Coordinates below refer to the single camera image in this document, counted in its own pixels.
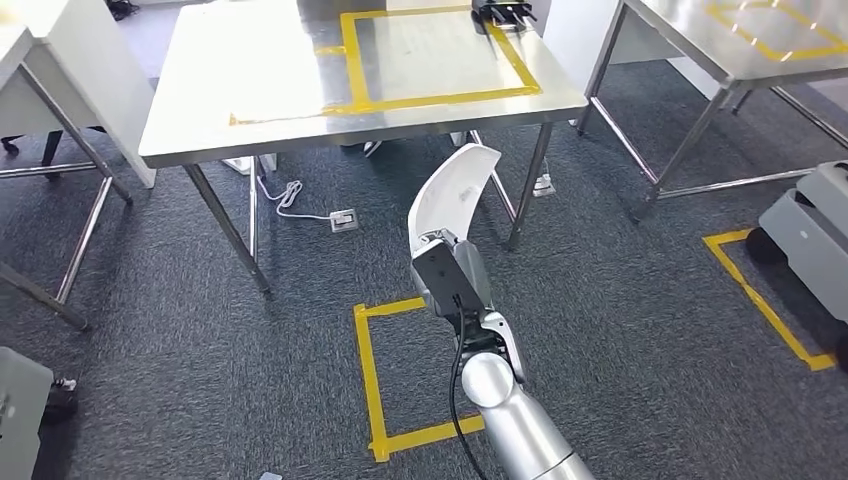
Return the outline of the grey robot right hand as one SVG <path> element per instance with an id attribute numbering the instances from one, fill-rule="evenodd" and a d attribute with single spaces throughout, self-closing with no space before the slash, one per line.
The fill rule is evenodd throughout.
<path id="1" fill-rule="evenodd" d="M 479 318 L 493 309 L 482 256 L 467 239 L 442 229 L 429 232 L 412 255 L 416 285 L 427 306 L 442 318 Z"/>

